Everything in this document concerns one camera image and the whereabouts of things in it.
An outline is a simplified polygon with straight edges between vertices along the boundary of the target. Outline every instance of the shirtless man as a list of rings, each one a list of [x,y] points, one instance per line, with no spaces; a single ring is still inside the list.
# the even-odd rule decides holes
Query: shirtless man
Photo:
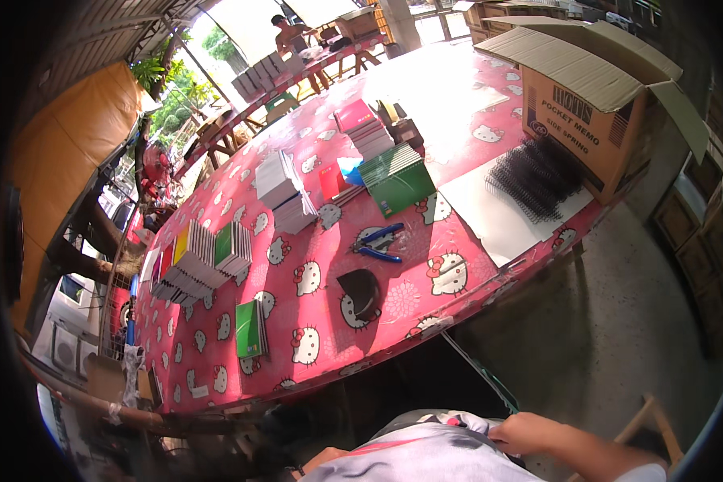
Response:
[[[290,25],[287,23],[287,19],[283,15],[274,15],[273,18],[270,19],[270,23],[281,29],[281,32],[276,35],[276,50],[279,55],[292,52],[292,44],[290,40],[294,37],[297,37],[298,35],[316,34],[315,29],[309,29],[309,27],[305,24],[299,23],[297,25]],[[321,85],[323,85],[325,89],[329,89],[329,81],[324,73],[319,70],[315,75],[318,77]],[[310,87],[318,94],[320,89],[314,76],[308,76],[308,81],[310,82]]]

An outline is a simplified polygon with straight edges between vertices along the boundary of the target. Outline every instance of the concrete floor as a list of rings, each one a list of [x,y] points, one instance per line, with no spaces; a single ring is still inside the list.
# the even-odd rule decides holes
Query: concrete floor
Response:
[[[612,439],[656,396],[685,451],[723,390],[692,306],[668,259],[620,204],[584,239],[579,261],[458,327],[456,340],[510,389],[522,410]],[[545,480],[572,471],[529,457]]]

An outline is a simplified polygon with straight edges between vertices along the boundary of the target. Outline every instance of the hello kitty print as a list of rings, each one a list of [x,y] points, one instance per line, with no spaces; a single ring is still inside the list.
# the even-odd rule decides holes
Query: hello kitty print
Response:
[[[417,65],[432,69],[438,56],[429,53],[431,48],[443,47],[424,47],[397,62],[428,54]],[[470,49],[453,53],[450,62],[460,55],[466,55],[471,67],[455,69],[455,74],[460,71],[470,79],[450,85],[487,86],[508,99],[454,119],[449,135],[438,115],[418,116],[425,141],[421,154],[429,161],[426,167],[437,188],[515,147],[523,136],[520,72]],[[600,207],[585,208],[521,256],[525,259],[518,268],[499,277],[498,267],[438,190],[389,219],[380,215],[366,192],[344,204],[325,199],[321,171],[337,159],[358,157],[348,137],[337,131],[332,113],[345,102],[361,99],[366,80],[375,72],[370,69],[334,84],[324,96],[305,102],[259,133],[202,181],[152,241],[149,248],[167,246],[167,238],[189,219],[212,230],[239,221],[250,229],[253,252],[249,267],[192,305],[156,300],[145,284],[140,285],[137,339],[145,348],[145,366],[155,367],[163,394],[158,412],[201,413],[275,400],[354,376],[477,313],[483,305],[492,308],[524,289],[525,280],[540,265],[571,249],[597,219]],[[257,199],[257,166],[279,149],[292,159],[318,211],[316,221],[297,235],[279,231],[271,209]],[[401,256],[402,264],[349,249],[396,222],[405,229],[368,246]],[[383,297],[381,306],[365,319],[355,315],[360,307],[337,283],[338,276],[359,268],[376,276]],[[235,306],[253,299],[262,307],[270,352],[239,360]]]

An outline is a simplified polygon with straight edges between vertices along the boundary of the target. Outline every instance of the orange tarp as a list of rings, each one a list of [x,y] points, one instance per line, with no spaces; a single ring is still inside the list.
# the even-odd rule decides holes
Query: orange tarp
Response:
[[[154,101],[124,62],[76,83],[35,114],[14,140],[8,180],[20,190],[25,263],[20,300],[10,309],[23,336],[45,249],[97,166]]]

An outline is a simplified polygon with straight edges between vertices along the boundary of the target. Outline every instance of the metal roof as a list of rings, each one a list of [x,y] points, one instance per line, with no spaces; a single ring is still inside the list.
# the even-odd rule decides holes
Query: metal roof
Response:
[[[220,0],[83,0],[51,44],[29,86],[19,122],[106,65],[150,57],[173,26],[193,24]]]

